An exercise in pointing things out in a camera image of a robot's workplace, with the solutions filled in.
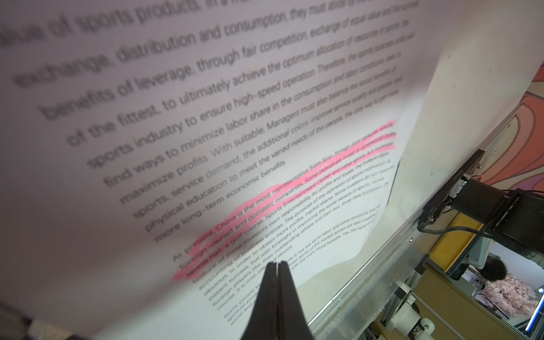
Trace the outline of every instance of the mural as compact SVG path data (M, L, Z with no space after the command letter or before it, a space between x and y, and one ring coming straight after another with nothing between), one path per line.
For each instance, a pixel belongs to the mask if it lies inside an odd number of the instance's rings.
M544 64L533 82L544 82ZM481 180L500 189L544 191L544 90L526 92L524 102L495 148Z

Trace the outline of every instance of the black hair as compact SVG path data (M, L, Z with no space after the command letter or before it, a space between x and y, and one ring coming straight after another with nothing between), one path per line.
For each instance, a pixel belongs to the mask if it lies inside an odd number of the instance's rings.
M480 275L488 281L503 280L508 273L506 265L500 258L488 256L482 269L478 269Z

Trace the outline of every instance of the pink highlighter mark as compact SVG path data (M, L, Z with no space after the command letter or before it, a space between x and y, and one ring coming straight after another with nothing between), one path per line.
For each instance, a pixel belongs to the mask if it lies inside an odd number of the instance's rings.
M333 166L337 165L341 161L347 159L348 157L351 157L383 140L395 138L396 134L391 133L391 134L380 136L368 142L369 140L371 140L372 137L376 136L378 133L382 132L383 130L392 127L395 123L396 122L394 120L386 123L385 125L373 131L364 140L358 142L357 144L348 148L344 152L341 152L338 155L322 162L321 164L317 165L315 168L311 169L305 175L291 182L272 186L268 188L267 190L263 191L261 194L259 194L255 198L240 205L225 220L223 220L221 223L217 224L216 226L204 232L202 235L198 237L198 239L193 244L193 248L189 251L189 254L193 255L193 258L191 259L189 264L187 264L185 267L183 267L181 270L179 270L175 274L174 280L181 280L181 279L192 280L193 278L197 277L197 274L200 270L202 270L210 261L216 258L221 252L227 249L231 245L231 242L234 241L236 238L240 237L244 231L253 227L253 225L255 225L257 222L261 221L264 217L276 211L280 207L283 207L301 198L302 196L310 193L311 191L316 189L316 187L320 186L322 183L327 181L332 176L339 175L342 172L348 170L349 168L356 166L360 162L368 158L374 157L379 153L382 153L388 150L394 150L395 149L394 145L389 145L389 146L379 148L378 150L375 150L373 152L370 152L367 155L361 156L355 159L354 161L352 161L351 163L348 163L340 167L339 169L331 172L330 174L325 175L323 178L313 183L310 187L303 189L301 192L295 194L294 196L286 198L278 202L278 200L281 199L278 197L282 196L284 193L289 192L291 190L295 190L297 187L302 186L303 184L306 184L308 182L312 182L318 176L328 171L329 169L331 169ZM269 196L273 192L275 192L274 195L263 200L265 197ZM248 207L251 207L252 205L254 205L255 203L261 200L263 200L263 202L261 202L258 206L252 207L245 214L243 213L245 209L247 209ZM235 220L240 219L241 217L244 217L242 221L240 221L237 224L233 223ZM237 227L239 227L239 229L237 229L236 232L227 241L225 241L225 243L221 247L217 248L211 255L205 258L202 262L198 263L198 260L200 260L204 256L205 253L209 252L217 244L223 242L224 239L229 236L232 230ZM206 246L204 246L204 248L202 248L201 246L205 243L205 241L211 236L214 236L215 234L218 234L218 235L216 235L210 242L207 243Z

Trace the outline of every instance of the table surface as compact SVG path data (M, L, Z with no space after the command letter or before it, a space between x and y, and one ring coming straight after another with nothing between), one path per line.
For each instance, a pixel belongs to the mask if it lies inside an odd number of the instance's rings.
M308 320L516 107L544 60L544 2L462 0L384 216L353 259L298 287Z

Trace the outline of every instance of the dark hair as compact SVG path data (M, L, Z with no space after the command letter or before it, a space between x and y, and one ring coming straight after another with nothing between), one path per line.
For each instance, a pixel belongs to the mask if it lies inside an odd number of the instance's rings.
M504 262L497 257L488 256L482 269L478 269L484 279L488 281L503 280L508 271Z

